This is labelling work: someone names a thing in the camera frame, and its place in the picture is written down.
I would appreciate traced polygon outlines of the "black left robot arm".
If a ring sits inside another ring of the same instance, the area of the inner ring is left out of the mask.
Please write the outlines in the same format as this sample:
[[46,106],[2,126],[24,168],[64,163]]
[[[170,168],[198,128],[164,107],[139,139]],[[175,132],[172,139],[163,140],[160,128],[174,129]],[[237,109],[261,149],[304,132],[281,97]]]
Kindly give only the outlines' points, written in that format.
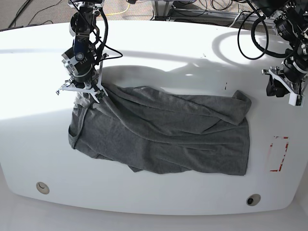
[[[265,54],[282,59],[281,66],[262,70],[269,76],[266,88],[268,96],[277,98],[289,95],[289,104],[302,106],[304,91],[308,85],[308,2],[306,0],[253,0],[263,15],[256,19],[251,28],[254,45]],[[262,48],[256,41],[255,30],[259,23],[273,19],[277,34],[290,47],[284,53]]]

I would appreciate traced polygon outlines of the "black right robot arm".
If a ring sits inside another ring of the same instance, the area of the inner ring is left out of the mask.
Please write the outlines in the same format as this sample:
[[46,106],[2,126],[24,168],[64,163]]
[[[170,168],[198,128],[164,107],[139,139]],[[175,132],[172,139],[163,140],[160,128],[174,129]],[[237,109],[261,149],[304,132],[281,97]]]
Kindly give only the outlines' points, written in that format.
[[103,13],[103,0],[70,0],[68,5],[76,9],[69,24],[73,45],[62,54],[62,63],[69,79],[56,91],[87,93],[99,102],[107,95],[102,86],[102,72],[95,66],[102,65],[108,55],[103,53],[108,36],[108,22]]

